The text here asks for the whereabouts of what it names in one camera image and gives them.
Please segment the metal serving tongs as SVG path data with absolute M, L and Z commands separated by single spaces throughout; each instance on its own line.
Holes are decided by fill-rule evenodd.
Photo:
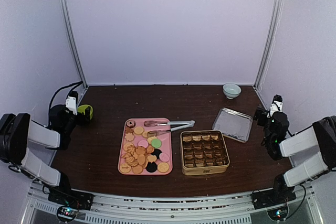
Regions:
M 150 130 L 148 132 L 148 136 L 159 136 L 162 134 L 166 133 L 171 133 L 177 130 L 182 130 L 186 129 L 189 127 L 193 127 L 195 124 L 194 120 L 190 121 L 168 121 L 168 122 L 163 122 L 163 121 L 154 121 L 154 120 L 147 120 L 144 121 L 144 126 L 145 127 L 157 127 L 157 126 L 169 126 L 169 129 L 165 130 Z

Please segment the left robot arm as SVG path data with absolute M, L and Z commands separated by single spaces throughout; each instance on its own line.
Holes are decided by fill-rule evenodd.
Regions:
M 5 113 L 1 116 L 1 161 L 16 172 L 40 181 L 55 190 L 64 205 L 71 205 L 76 197 L 68 176 L 52 168 L 38 153 L 42 148 L 50 151 L 66 150 L 76 126 L 72 112 L 52 114 L 51 126 L 43 126 L 28 113 Z

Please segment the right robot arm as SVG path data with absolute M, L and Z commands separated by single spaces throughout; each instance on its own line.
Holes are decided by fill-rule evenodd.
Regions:
M 272 203 L 279 204 L 293 192 L 295 186 L 327 174 L 335 168 L 335 116 L 327 116 L 311 126 L 287 138 L 288 117 L 274 107 L 270 110 L 257 108 L 254 120 L 264 128 L 261 142 L 274 160 L 292 157 L 317 147 L 319 150 L 300 165 L 276 176 L 269 192 Z

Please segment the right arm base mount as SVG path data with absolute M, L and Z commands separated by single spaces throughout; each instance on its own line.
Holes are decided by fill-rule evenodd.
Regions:
M 256 190 L 252 192 L 251 200 L 255 210 L 264 209 L 272 221 L 280 222 L 290 216 L 289 202 L 296 200 L 296 194 L 277 197 L 274 189 Z

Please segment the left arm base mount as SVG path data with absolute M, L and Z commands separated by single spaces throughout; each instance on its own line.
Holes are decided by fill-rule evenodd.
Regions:
M 72 191 L 70 195 L 54 191 L 48 195 L 49 201 L 60 205 L 56 210 L 56 217 L 64 223 L 74 221 L 80 210 L 90 210 L 93 198 L 93 194 L 80 191 Z

